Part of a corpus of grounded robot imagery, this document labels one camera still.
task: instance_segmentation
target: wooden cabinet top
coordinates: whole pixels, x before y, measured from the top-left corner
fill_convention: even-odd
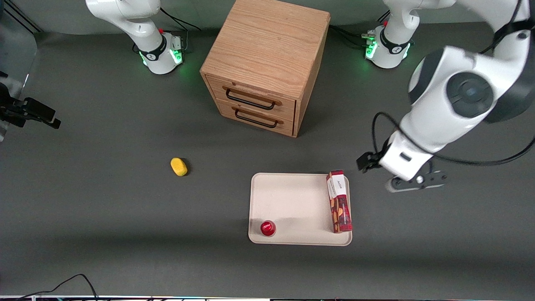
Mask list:
[[[300,99],[330,18],[276,0],[236,0],[201,72]]]

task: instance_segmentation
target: red box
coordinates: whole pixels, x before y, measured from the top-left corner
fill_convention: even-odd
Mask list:
[[[327,175],[327,189],[331,203],[334,233],[352,231],[351,212],[347,203],[346,179],[342,170],[333,170]]]

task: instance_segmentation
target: white tray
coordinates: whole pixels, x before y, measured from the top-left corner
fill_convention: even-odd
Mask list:
[[[349,181],[346,179],[347,205]],[[271,220],[277,231],[262,235]],[[335,234],[327,192],[327,174],[255,174],[251,180],[249,239],[256,244],[347,246],[351,231]]]

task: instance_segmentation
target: red cap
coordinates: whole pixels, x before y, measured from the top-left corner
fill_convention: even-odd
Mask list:
[[[275,234],[275,231],[277,228],[275,227],[275,223],[272,221],[265,221],[260,226],[260,231],[262,231],[262,234],[265,236],[272,236]]]

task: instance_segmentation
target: wall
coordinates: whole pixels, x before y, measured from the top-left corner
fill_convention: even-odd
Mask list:
[[[375,20],[386,10],[380,0],[285,0],[303,6],[328,11],[331,24],[345,25]],[[14,0],[41,28],[48,32],[70,34],[118,33],[113,25],[95,18],[84,0]],[[162,7],[170,14],[202,28],[219,28],[234,0],[162,0]],[[472,22],[480,18],[464,7],[420,11],[423,23]],[[175,29],[164,14],[154,16],[158,27]]]

